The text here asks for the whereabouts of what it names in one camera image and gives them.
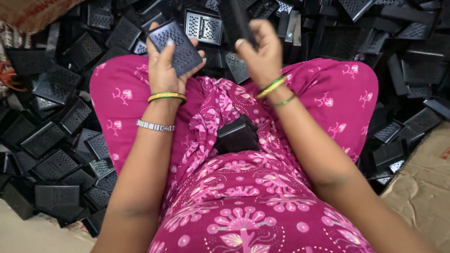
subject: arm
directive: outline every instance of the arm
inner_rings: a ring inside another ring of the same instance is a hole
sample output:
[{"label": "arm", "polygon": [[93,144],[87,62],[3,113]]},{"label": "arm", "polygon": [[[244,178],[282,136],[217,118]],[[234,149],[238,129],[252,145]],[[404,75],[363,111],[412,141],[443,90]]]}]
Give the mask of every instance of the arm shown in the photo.
[{"label": "arm", "polygon": [[[246,61],[252,79],[263,89],[280,74],[282,49],[269,22],[253,20],[251,28],[260,46],[258,51],[244,40],[236,42],[236,50]],[[281,86],[270,93],[268,99],[274,104],[292,95],[292,91]],[[277,107],[276,112],[318,197],[346,216],[377,252],[435,252],[380,200],[352,160],[297,98]]]},{"label": "arm", "polygon": [[[158,27],[152,23],[150,29]],[[153,94],[172,91],[185,93],[187,79],[201,69],[203,63],[177,78],[171,66],[174,45],[158,53],[147,39],[148,74]],[[180,99],[152,101],[142,120],[158,125],[174,124]],[[147,252],[158,230],[159,211],[166,186],[172,147],[172,131],[138,128],[136,139],[109,201],[102,230],[91,253]]]}]

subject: pink printed fabric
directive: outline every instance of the pink printed fabric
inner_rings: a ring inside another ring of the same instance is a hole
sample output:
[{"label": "pink printed fabric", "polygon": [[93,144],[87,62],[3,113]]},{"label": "pink printed fabric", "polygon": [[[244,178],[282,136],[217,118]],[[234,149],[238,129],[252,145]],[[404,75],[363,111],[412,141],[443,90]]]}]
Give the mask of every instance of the pink printed fabric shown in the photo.
[{"label": "pink printed fabric", "polygon": [[[117,172],[148,106],[147,64],[137,55],[114,58],[97,67],[90,81]],[[286,86],[356,161],[378,95],[372,69],[314,59],[283,73]],[[255,100],[256,93],[251,81],[238,86],[226,79],[188,80],[187,103],[175,119],[162,223],[149,252],[374,252],[355,226],[310,189],[274,110]],[[240,114],[257,124],[260,151],[218,156],[217,129]]]}]

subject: cardboard box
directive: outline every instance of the cardboard box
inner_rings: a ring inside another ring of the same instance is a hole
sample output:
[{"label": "cardboard box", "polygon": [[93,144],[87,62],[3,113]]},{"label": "cardboard box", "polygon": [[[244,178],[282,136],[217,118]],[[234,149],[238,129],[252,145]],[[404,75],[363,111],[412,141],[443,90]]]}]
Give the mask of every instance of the cardboard box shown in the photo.
[{"label": "cardboard box", "polygon": [[450,123],[431,132],[381,198],[439,251],[450,253]]},{"label": "cardboard box", "polygon": [[0,0],[0,20],[21,32],[36,33],[83,0]]}]

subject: bangle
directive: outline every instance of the bangle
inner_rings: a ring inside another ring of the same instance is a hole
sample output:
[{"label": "bangle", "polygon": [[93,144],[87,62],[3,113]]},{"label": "bangle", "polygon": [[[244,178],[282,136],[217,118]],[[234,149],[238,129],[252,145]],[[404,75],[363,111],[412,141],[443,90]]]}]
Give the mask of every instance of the bangle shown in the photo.
[{"label": "bangle", "polygon": [[186,103],[186,96],[184,94],[177,93],[177,92],[170,92],[170,91],[156,93],[156,94],[151,95],[148,98],[148,103],[152,102],[153,100],[163,99],[163,98],[179,98],[179,99],[183,100],[183,102],[181,103],[182,105]]},{"label": "bangle", "polygon": [[287,100],[285,100],[285,101],[283,101],[283,102],[279,102],[279,103],[274,104],[274,107],[278,107],[278,106],[280,106],[280,105],[287,104],[287,103],[289,103],[289,102],[290,102],[292,99],[294,99],[294,98],[295,98],[295,94],[292,95],[292,97],[288,98]]},{"label": "bangle", "polygon": [[275,81],[273,81],[271,84],[269,84],[269,86],[267,86],[265,89],[258,92],[258,94],[256,95],[256,98],[260,99],[260,98],[267,96],[267,94],[274,91],[280,85],[284,84],[284,81],[286,81],[286,77],[284,75],[281,75]]}]

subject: metal watch strap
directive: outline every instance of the metal watch strap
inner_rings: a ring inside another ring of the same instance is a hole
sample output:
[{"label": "metal watch strap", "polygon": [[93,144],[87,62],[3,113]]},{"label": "metal watch strap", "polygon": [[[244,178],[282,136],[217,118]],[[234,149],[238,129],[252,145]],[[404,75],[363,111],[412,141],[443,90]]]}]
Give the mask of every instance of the metal watch strap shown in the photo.
[{"label": "metal watch strap", "polygon": [[136,122],[136,125],[138,125],[140,127],[148,128],[151,130],[156,130],[156,131],[174,131],[175,130],[175,126],[162,126],[162,125],[145,122],[140,119],[138,119],[138,121]]}]

